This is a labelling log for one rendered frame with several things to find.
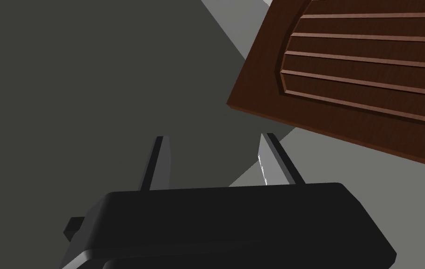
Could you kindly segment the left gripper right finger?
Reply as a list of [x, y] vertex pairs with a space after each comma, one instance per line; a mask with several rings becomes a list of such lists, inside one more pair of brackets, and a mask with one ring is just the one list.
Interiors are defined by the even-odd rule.
[[303, 177], [273, 133], [261, 134], [258, 161], [265, 185], [305, 184]]

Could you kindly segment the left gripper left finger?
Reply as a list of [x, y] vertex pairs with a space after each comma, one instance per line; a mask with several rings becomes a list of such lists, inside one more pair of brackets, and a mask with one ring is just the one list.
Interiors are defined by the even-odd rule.
[[172, 154], [169, 137], [157, 136], [139, 190], [168, 190], [170, 188], [171, 163]]

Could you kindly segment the brown louvred wooden door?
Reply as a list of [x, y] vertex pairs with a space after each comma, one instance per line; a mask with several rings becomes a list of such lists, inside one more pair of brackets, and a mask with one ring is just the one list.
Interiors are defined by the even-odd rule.
[[227, 104], [425, 164], [425, 0], [273, 0]]

